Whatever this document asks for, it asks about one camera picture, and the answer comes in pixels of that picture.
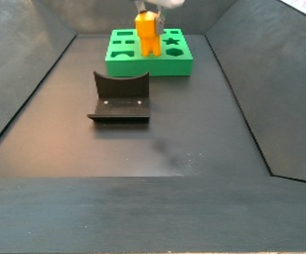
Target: green shape sorter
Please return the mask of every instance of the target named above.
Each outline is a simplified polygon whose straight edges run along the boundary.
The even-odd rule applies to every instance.
[[[161,56],[142,57],[134,29],[113,30],[105,64],[109,76],[190,75],[193,57],[179,29],[165,29],[161,35]]]

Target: bin floor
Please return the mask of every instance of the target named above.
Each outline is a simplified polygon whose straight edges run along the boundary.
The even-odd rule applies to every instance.
[[[109,36],[79,36],[0,139],[0,177],[265,176],[204,36],[192,76],[150,77],[150,123],[94,124]]]

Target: star-shaped hole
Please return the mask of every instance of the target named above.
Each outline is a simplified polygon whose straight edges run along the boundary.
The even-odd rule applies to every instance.
[[[166,45],[171,45],[171,44],[178,45],[178,42],[179,42],[179,40],[174,40],[173,38],[169,38],[169,40],[162,40],[162,41],[166,43]]]

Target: dark gray surface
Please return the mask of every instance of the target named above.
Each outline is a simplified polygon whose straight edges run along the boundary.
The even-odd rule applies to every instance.
[[[306,16],[238,0],[208,39],[272,173],[306,181]]]
[[[0,132],[74,36],[40,1],[0,0]]]
[[[43,0],[79,34],[109,35],[113,29],[134,27],[137,9],[129,0]],[[186,0],[170,11],[166,27],[202,35],[236,0]]]
[[[267,176],[204,36],[192,76],[150,77],[149,125],[94,125],[109,36],[78,37],[0,139],[3,177]]]
[[[246,175],[0,179],[0,253],[167,251],[306,251],[306,184]]]

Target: black bracket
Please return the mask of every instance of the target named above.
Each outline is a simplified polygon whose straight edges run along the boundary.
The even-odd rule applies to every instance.
[[[149,120],[147,72],[129,78],[106,77],[94,72],[94,82],[98,100],[94,114],[86,115],[91,120]]]

